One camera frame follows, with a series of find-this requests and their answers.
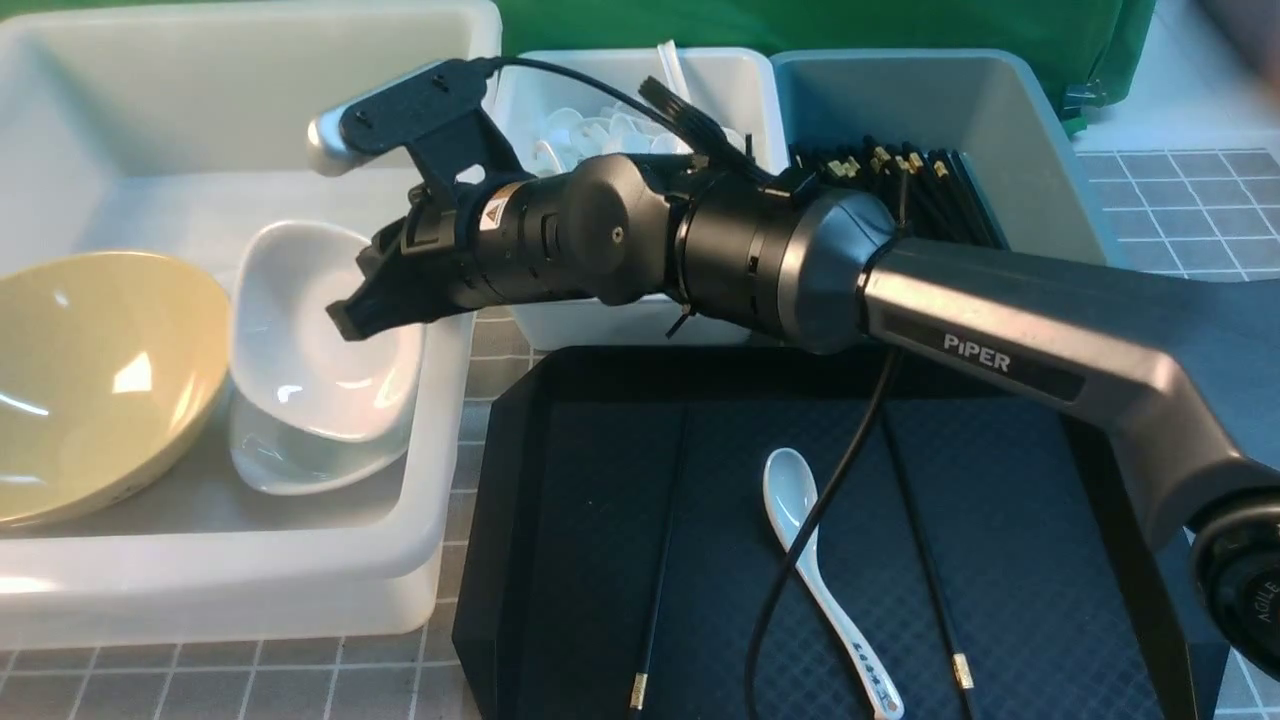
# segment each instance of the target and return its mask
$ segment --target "gray plastic bin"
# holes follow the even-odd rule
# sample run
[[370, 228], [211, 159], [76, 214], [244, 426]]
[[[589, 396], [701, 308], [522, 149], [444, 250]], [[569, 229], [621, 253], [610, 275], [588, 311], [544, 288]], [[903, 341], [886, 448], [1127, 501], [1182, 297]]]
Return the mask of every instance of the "gray plastic bin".
[[787, 142], [874, 135], [968, 155], [1018, 252], [1123, 266], [1027, 63], [998, 50], [803, 50], [772, 58]]

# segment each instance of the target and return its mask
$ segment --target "yellow bowl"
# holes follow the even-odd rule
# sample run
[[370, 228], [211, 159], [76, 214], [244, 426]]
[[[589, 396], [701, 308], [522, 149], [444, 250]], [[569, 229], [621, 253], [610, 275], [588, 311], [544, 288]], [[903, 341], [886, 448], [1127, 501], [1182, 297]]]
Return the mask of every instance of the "yellow bowl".
[[229, 315], [212, 277], [159, 255], [0, 279], [0, 527], [92, 512], [173, 466], [218, 402]]

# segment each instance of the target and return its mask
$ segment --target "green cloth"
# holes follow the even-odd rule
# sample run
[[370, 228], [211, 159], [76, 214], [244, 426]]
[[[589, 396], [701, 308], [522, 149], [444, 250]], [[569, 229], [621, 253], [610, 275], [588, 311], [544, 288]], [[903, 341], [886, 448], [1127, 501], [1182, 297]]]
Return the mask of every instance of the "green cloth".
[[[765, 55], [823, 47], [998, 47], [1030, 64], [1055, 108], [1068, 86], [1091, 82], [1105, 102], [1123, 100], [1156, 6], [1156, 0], [495, 1], [507, 54], [644, 47], [667, 40], [746, 46]], [[146, 0], [0, 0], [0, 17], [141, 4]]]

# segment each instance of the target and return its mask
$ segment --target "robotic arm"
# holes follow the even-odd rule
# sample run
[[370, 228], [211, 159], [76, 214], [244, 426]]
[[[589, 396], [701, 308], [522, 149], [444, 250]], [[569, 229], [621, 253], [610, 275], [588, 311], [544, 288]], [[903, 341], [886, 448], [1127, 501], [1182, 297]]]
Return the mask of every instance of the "robotic arm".
[[[1106, 430], [1153, 547], [1197, 530], [1224, 634], [1280, 676], [1280, 282], [1197, 283], [891, 238], [874, 197], [768, 177], [655, 81], [692, 156], [609, 155], [535, 179], [480, 109], [513, 59], [449, 60], [316, 118], [317, 169], [394, 147], [424, 177], [329, 307], [347, 340], [493, 305], [662, 292], [813, 352], [869, 336]], [[477, 183], [456, 179], [479, 164]]]

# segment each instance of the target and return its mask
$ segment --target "warning label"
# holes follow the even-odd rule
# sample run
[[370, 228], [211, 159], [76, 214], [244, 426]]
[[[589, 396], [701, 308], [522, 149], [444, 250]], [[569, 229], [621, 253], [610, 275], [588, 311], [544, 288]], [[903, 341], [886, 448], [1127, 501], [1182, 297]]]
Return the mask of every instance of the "warning label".
[[481, 231], [495, 231], [498, 224], [502, 223], [502, 211], [507, 208], [507, 199], [502, 200], [492, 199], [485, 202], [484, 213], [480, 214], [480, 229]]
[[516, 188], [522, 184], [525, 183], [515, 182], [498, 188], [498, 192], [493, 193], [493, 197], [484, 204], [484, 210], [480, 211], [480, 232], [498, 229], [498, 225], [502, 224], [502, 214], [507, 209], [507, 201], [511, 200]]

